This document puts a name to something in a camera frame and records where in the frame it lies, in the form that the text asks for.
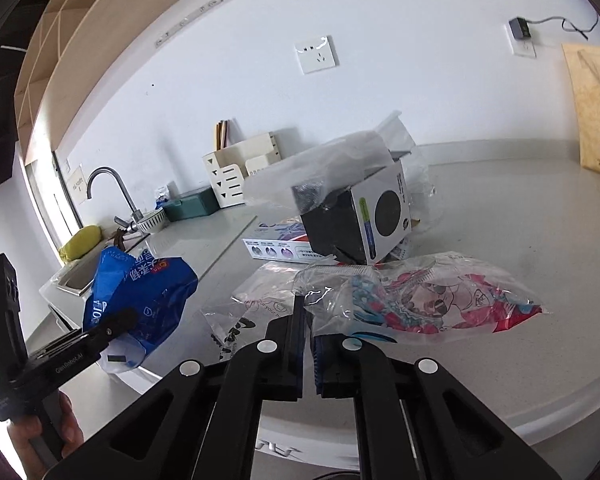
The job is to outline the person's left hand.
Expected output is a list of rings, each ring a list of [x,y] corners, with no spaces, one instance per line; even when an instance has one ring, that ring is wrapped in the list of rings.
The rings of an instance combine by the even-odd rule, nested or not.
[[[62,413],[61,434],[65,442],[62,456],[67,457],[84,443],[84,434],[74,414],[71,400],[63,392],[59,393],[59,406]],[[32,440],[42,434],[40,420],[36,416],[23,416],[18,422],[11,422],[7,430],[26,477],[43,479],[48,467],[43,464],[32,446]]]

